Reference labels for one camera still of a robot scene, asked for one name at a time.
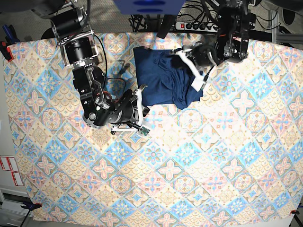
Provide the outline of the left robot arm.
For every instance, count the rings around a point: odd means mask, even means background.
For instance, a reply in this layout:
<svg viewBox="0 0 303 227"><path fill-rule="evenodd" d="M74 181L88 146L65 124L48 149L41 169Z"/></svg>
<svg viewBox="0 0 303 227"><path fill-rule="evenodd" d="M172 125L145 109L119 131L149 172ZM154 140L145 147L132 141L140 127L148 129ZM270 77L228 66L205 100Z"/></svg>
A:
<svg viewBox="0 0 303 227"><path fill-rule="evenodd" d="M249 29L251 13L248 0L224 0L216 8L217 17L214 18L204 0L201 5L208 19L218 27L216 41L199 42L194 45L183 46L171 51L178 56L195 76L191 86L205 86L209 73L200 74L203 67L211 68L224 61L242 62L247 58L249 44Z"/></svg>

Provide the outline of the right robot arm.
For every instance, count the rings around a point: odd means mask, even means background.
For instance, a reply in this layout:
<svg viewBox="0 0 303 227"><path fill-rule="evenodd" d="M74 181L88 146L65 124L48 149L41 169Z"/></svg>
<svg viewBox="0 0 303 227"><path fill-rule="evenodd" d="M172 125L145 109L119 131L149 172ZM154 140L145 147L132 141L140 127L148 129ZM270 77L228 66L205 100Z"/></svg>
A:
<svg viewBox="0 0 303 227"><path fill-rule="evenodd" d="M138 136L147 136L151 128L144 117L149 108L142 106L146 85L135 91L124 90L117 100L106 91L108 77L97 66L99 52L89 25L90 7L90 1L85 7L77 7L71 0L35 0L32 11L50 19L63 63L73 67L73 85L80 95L85 123L95 129L109 123L112 134L134 131Z"/></svg>

